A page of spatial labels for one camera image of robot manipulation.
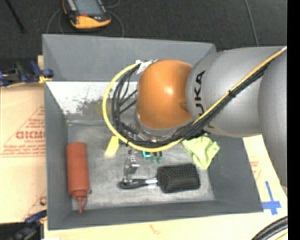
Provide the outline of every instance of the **black floor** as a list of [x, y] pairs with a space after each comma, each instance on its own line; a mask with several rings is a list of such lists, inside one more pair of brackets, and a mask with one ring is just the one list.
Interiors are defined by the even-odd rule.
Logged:
[[[16, 60], [34, 59], [42, 53], [42, 33], [61, 0], [9, 0], [25, 33], [0, 0], [0, 70]], [[117, 0], [103, 0], [110, 6]], [[129, 38], [199, 41], [215, 44], [218, 51], [255, 46], [287, 44], [288, 0], [120, 0], [109, 9], [124, 26]], [[115, 17], [97, 32], [76, 31], [59, 13], [49, 33], [120, 37], [122, 27]], [[22, 225], [0, 225], [0, 240], [13, 235]]]

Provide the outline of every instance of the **red bottle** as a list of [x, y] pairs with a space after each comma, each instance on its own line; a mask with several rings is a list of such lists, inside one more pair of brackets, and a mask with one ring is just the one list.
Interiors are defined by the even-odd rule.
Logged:
[[82, 213], [90, 192], [87, 146], [82, 142], [69, 143], [65, 154], [68, 193], [78, 200], [79, 213]]

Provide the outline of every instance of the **gray bin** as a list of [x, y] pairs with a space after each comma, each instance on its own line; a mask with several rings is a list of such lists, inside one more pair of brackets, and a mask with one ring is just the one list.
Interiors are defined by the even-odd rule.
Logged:
[[[242, 138], [212, 135], [220, 150], [209, 169], [199, 171], [201, 187], [173, 194], [157, 186], [117, 188], [128, 147], [121, 145], [114, 158], [104, 156], [112, 134], [98, 112], [98, 92], [118, 71], [139, 59], [179, 59], [195, 65], [215, 51], [213, 44], [198, 42], [43, 36], [44, 67], [55, 72], [44, 94], [50, 230], [263, 211]], [[92, 193], [83, 213], [67, 190], [65, 147], [72, 141], [87, 143]], [[163, 152], [162, 165], [189, 161], [181, 145]], [[160, 166], [142, 157], [138, 162], [139, 178], [155, 176]]]

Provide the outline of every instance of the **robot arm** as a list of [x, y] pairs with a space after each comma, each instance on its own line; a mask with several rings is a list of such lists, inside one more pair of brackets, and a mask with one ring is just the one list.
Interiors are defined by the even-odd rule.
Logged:
[[[146, 152], [168, 149], [202, 131], [232, 137], [262, 134], [281, 184], [287, 187], [286, 49], [221, 51], [194, 67], [169, 59], [150, 64], [138, 82], [135, 127], [131, 127], [120, 120], [121, 91], [139, 68], [136, 63], [110, 83], [103, 116], [124, 143]], [[112, 99], [112, 126], [105, 108], [110, 89], [119, 79]]]

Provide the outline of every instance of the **blue cross mark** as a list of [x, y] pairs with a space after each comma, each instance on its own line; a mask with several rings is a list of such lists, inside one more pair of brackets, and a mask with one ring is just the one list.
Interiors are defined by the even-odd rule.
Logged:
[[269, 193], [269, 196], [270, 196], [270, 201], [262, 202], [262, 208], [263, 208], [263, 210], [270, 209], [271, 214], [276, 215], [276, 214], [278, 214], [277, 209], [281, 208], [281, 204], [280, 204], [279, 201], [274, 201], [274, 198], [272, 196], [268, 181], [265, 182], [265, 185], [266, 185], [266, 188], [268, 189], [268, 193]]

